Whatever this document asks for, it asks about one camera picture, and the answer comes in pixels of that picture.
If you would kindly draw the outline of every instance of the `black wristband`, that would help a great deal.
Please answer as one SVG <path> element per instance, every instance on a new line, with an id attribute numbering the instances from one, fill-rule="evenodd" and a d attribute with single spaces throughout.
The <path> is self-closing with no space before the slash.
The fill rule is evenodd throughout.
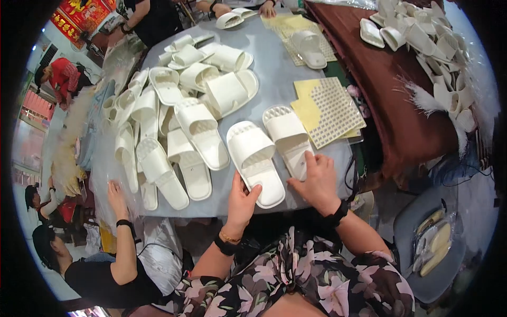
<path id="1" fill-rule="evenodd" d="M 132 223 L 128 220 L 125 220 L 125 219 L 118 220 L 118 222 L 116 222 L 116 227 L 121 226 L 121 225 L 129 226 L 130 231 L 132 232 L 132 238 L 135 239 L 135 231 L 134 231 L 134 226 L 132 225 Z"/>
<path id="2" fill-rule="evenodd" d="M 333 228 L 336 228 L 340 225 L 340 221 L 343 217 L 345 217 L 348 213 L 349 204 L 345 201 L 342 201 L 338 210 L 332 215 L 324 217 L 326 223 L 330 224 Z"/>
<path id="3" fill-rule="evenodd" d="M 213 3 L 211 4 L 211 6 L 209 6 L 209 11 L 210 11 L 210 12 L 214 12 L 214 11 L 213 11 L 213 7 L 216 5 L 216 1 L 217 1 L 217 0 L 213 1 Z"/>
<path id="4" fill-rule="evenodd" d="M 222 239 L 220 239 L 220 236 L 218 234 L 216 235 L 214 242 L 215 242 L 216 246 L 219 247 L 220 252 L 222 252 L 223 254 L 225 254 L 227 256 L 233 256 L 234 253 L 236 253 L 236 251 L 239 248 L 239 243 L 232 244 L 228 241 L 223 242 Z"/>

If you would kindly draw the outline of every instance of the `plastic wrap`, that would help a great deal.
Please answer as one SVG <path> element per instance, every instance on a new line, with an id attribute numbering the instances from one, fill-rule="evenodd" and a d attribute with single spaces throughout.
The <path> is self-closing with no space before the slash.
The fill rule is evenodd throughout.
<path id="1" fill-rule="evenodd" d="M 128 34 L 114 47 L 107 49 L 101 76 L 106 83 L 115 80 L 116 96 L 122 92 L 140 58 L 141 51 L 145 48 L 146 46 L 135 34 Z"/>
<path id="2" fill-rule="evenodd" d="M 375 0 L 307 0 L 307 1 L 334 6 L 346 6 L 367 10 L 377 10 L 377 3 Z"/>
<path id="3" fill-rule="evenodd" d="M 432 213 L 430 217 L 419 225 L 414 232 L 413 266 L 410 270 L 411 272 L 424 276 L 445 257 L 452 246 L 456 216 L 456 211 L 447 212 L 445 204 L 443 204 L 441 209 Z"/>
<path id="4" fill-rule="evenodd" d="M 95 195 L 96 216 L 109 225 L 111 232 L 116 236 L 116 215 L 107 199 L 108 182 L 116 180 L 125 194 L 130 218 L 133 220 L 144 215 L 141 191 L 131 193 L 125 168 L 115 158 L 116 130 L 105 127 L 98 135 L 93 152 L 90 179 L 93 184 L 91 190 Z"/>

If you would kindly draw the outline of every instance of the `wrist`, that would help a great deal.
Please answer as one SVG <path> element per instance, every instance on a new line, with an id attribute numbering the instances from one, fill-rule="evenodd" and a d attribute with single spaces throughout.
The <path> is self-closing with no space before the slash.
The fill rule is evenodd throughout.
<path id="1" fill-rule="evenodd" d="M 225 226 L 222 227 L 222 232 L 232 239 L 241 239 L 245 228 L 246 225 L 233 225 L 226 222 Z"/>
<path id="2" fill-rule="evenodd" d="M 338 208 L 340 208 L 342 204 L 342 200 L 336 196 L 333 200 L 326 203 L 325 205 L 317 208 L 317 211 L 319 214 L 321 214 L 323 217 L 327 217 L 329 215 L 334 215 Z"/>

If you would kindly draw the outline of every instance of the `floral shirt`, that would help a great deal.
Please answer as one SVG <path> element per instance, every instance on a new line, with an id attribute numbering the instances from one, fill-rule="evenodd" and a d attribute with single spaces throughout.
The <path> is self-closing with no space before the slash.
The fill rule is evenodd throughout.
<path id="1" fill-rule="evenodd" d="M 226 281 L 182 280 L 166 308 L 178 317 L 256 317 L 285 293 L 298 292 L 329 316 L 414 316 L 412 290 L 391 262 L 374 251 L 349 263 L 332 242 L 291 227 Z"/>

